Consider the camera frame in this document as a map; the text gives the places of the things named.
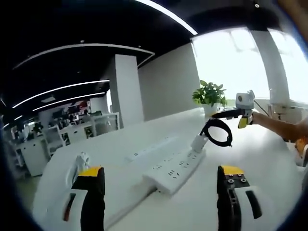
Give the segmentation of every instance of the potted plant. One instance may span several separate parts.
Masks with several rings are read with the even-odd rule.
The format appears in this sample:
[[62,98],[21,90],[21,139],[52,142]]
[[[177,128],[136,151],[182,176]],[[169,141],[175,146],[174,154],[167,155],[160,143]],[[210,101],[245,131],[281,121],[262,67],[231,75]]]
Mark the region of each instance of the potted plant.
[[223,85],[216,85],[212,82],[206,83],[200,80],[201,88],[193,92],[192,99],[195,103],[201,104],[206,117],[210,117],[217,111],[218,103],[225,106],[227,104]]

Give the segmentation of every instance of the ceiling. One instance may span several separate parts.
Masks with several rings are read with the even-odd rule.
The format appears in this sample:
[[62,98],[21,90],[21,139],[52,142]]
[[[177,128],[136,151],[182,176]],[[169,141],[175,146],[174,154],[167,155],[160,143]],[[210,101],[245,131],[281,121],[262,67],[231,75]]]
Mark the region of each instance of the ceiling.
[[[190,42],[192,34],[165,14],[134,0],[59,0],[20,4],[6,9],[3,27],[4,70],[1,97],[8,107],[42,92],[100,80],[114,54],[137,57],[142,66]],[[199,34],[230,26],[278,27],[269,10],[250,0],[156,0]],[[98,46],[115,44],[125,48]],[[143,49],[136,51],[130,48]],[[98,92],[109,84],[82,85],[51,93],[57,101]],[[17,107],[32,111],[46,94]]]

